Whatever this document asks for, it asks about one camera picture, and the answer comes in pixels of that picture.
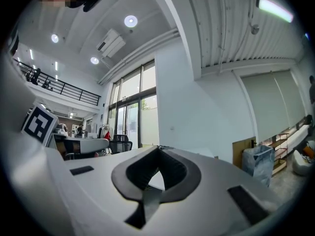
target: air conditioner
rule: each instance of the air conditioner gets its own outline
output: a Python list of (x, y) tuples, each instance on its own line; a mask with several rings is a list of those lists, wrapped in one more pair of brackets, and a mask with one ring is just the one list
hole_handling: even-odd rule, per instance
[(104, 57), (111, 58), (125, 44), (126, 42), (124, 42), (123, 38), (114, 29), (110, 29), (104, 37), (104, 40), (97, 45), (97, 50), (101, 52)]

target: red object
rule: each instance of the red object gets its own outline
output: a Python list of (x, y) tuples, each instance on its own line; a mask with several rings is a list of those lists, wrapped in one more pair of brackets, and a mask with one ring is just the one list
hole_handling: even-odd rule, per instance
[(107, 139), (107, 140), (110, 140), (110, 133), (107, 132), (104, 138)]

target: recessed ceiling light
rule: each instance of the recessed ceiling light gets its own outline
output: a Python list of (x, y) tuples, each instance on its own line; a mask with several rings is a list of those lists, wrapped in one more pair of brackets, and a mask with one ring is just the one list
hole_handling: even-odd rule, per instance
[(30, 49), (30, 55), (31, 55), (31, 59), (34, 59), (33, 51), (31, 49)]
[(52, 40), (54, 43), (58, 43), (58, 41), (59, 41), (58, 35), (52, 34), (52, 35), (51, 35), (51, 40)]
[(98, 58), (92, 57), (91, 62), (92, 62), (92, 64), (97, 65), (99, 63), (99, 60), (98, 60)]
[(138, 19), (135, 16), (130, 15), (125, 18), (125, 25), (127, 27), (135, 27), (137, 23)]

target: white bean bag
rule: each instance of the white bean bag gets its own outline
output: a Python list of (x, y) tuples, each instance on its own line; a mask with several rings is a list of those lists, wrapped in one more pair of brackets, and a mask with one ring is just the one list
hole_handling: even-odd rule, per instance
[(304, 160), (302, 155), (295, 150), (293, 153), (292, 167), (296, 174), (305, 176), (310, 171), (312, 164)]

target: black metal railing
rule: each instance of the black metal railing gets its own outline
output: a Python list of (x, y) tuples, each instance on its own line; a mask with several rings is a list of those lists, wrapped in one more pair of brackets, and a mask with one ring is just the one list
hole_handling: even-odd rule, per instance
[(58, 94), (70, 97), (72, 99), (83, 101), (95, 106), (98, 105), (98, 101), (101, 96), (77, 88), (61, 80), (56, 80), (56, 78), (46, 73), (43, 73), (42, 71), (38, 75), (36, 69), (22, 62), (19, 62), (16, 59), (13, 60), (17, 62), (17, 65), (21, 68), (22, 73), (25, 75), (27, 81), (29, 81), (30, 83), (38, 85), (39, 87), (45, 88), (47, 90), (56, 92)]

